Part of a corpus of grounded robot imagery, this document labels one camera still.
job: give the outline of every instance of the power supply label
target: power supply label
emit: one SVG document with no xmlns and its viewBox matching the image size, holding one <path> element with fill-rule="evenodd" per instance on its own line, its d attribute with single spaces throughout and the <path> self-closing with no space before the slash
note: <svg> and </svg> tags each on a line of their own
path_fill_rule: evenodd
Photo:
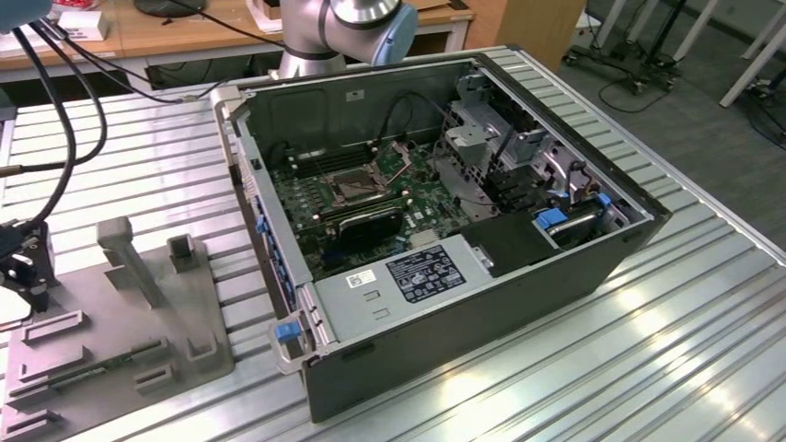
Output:
<svg viewBox="0 0 786 442">
<path fill-rule="evenodd" d="M 465 276 L 442 246 L 387 263 L 393 279 L 413 304 L 465 284 Z"/>
</svg>

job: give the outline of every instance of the white label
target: white label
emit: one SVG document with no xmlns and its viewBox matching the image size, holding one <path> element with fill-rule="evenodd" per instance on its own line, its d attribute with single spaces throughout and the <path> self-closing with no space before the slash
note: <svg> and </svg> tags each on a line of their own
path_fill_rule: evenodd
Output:
<svg viewBox="0 0 786 442">
<path fill-rule="evenodd" d="M 347 277 L 349 288 L 361 287 L 365 284 L 374 283 L 378 278 L 374 276 L 374 270 L 366 270 L 361 273 L 351 274 Z"/>
<path fill-rule="evenodd" d="M 95 55 L 99 58 L 114 58 L 114 57 L 116 57 L 116 53 L 114 53 L 114 52 L 96 52 Z M 71 59 L 72 60 L 76 60 L 76 61 L 80 61 L 80 60 L 84 60 L 86 58 L 82 55 L 76 55 L 75 54 L 75 55 L 71 56 Z"/>
<path fill-rule="evenodd" d="M 347 92 L 347 103 L 350 103 L 350 101 L 358 101 L 365 98 L 366 98 L 366 90 L 365 89 L 353 90 L 351 92 Z"/>
</svg>

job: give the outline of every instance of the gray floor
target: gray floor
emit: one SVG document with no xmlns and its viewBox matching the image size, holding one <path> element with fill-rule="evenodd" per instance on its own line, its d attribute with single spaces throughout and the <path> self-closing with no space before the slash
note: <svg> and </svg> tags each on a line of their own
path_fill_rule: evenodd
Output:
<svg viewBox="0 0 786 442">
<path fill-rule="evenodd" d="M 613 0 L 593 0 L 590 10 L 605 16 Z M 638 1 L 628 2 L 618 23 L 626 24 Z M 649 46 L 669 7 L 660 5 L 642 36 Z M 665 46 L 674 54 L 694 23 L 684 14 Z M 718 200 L 786 249 L 786 151 L 772 145 L 750 128 L 742 105 L 730 109 L 718 106 L 732 83 L 748 67 L 740 58 L 748 45 L 717 29 L 708 28 L 682 62 L 685 78 L 677 88 L 648 111 L 626 114 L 605 106 L 598 89 L 624 74 L 584 61 L 564 66 L 564 80 L 585 95 L 654 151 L 693 179 Z M 785 63 L 770 62 L 764 76 L 772 76 Z M 648 91 L 642 97 L 618 88 L 605 94 L 617 107 L 636 109 L 662 92 Z M 777 113 L 786 122 L 786 104 Z"/>
</svg>

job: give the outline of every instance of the blue latch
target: blue latch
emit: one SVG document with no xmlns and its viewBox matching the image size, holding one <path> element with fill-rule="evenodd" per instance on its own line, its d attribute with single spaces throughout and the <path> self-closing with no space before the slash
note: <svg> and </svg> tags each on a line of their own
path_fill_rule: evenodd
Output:
<svg viewBox="0 0 786 442">
<path fill-rule="evenodd" d="M 565 216 L 565 213 L 561 209 L 549 209 L 538 214 L 535 221 L 538 226 L 546 230 L 547 228 L 554 227 L 568 221 L 568 216 Z"/>
<path fill-rule="evenodd" d="M 612 197 L 605 193 L 598 193 L 598 202 L 604 204 L 604 207 L 609 207 L 612 205 Z"/>
<path fill-rule="evenodd" d="M 265 215 L 257 218 L 257 233 L 263 234 L 269 231 L 269 222 L 266 221 Z"/>
<path fill-rule="evenodd" d="M 301 334 L 301 325 L 295 320 L 275 326 L 275 339 L 279 340 L 279 343 L 289 343 L 298 339 Z"/>
</svg>

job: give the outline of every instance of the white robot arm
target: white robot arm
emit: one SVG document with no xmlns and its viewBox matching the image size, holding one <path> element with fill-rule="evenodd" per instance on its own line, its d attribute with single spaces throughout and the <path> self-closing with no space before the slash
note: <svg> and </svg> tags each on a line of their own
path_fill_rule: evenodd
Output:
<svg viewBox="0 0 786 442">
<path fill-rule="evenodd" d="M 349 55 L 371 65 L 401 62 L 418 29 L 402 0 L 283 0 L 286 53 L 279 78 L 343 70 Z"/>
</svg>

